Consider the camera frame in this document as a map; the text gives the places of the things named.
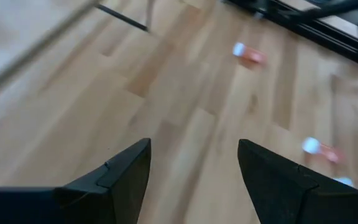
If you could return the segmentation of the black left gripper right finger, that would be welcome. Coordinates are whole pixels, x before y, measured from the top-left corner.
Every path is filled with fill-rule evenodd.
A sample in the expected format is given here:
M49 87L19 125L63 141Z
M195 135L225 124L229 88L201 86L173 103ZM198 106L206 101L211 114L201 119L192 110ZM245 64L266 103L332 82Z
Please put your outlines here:
M358 224L358 189L248 139L237 157L261 224Z

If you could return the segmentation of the plain white plastic bottle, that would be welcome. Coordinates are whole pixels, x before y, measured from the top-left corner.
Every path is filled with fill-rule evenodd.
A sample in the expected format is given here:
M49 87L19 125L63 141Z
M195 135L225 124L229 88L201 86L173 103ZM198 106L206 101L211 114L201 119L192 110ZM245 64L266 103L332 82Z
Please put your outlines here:
M336 177L334 180L350 187L354 187L353 181L348 177Z

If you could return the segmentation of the black aluminium table frame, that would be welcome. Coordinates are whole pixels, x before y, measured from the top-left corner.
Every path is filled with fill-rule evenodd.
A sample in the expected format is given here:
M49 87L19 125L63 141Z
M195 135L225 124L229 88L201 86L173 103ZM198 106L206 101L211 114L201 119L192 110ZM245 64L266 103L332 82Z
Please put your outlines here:
M303 11L342 2L331 0L225 0L240 9L274 22L302 37L358 63L358 10L308 21L284 16L274 9Z

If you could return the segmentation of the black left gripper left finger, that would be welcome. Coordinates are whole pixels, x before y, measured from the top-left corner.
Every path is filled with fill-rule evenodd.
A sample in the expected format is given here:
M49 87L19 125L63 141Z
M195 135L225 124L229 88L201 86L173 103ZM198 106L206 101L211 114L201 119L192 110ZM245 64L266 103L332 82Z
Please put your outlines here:
M150 163L143 138L60 187L0 187L0 224L137 224Z

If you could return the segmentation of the pink pill bottle white cap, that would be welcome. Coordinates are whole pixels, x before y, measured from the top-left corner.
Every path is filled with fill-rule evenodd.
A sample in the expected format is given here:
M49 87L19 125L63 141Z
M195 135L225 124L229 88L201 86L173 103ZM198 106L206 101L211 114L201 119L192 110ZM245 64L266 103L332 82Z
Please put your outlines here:
M266 56L262 52L246 46L241 42L234 44L232 54L241 62L263 64L266 61Z
M340 150L325 145L312 137L308 137L303 141L302 149L309 154L321 154L327 160L334 163L340 163L344 158L343 153Z

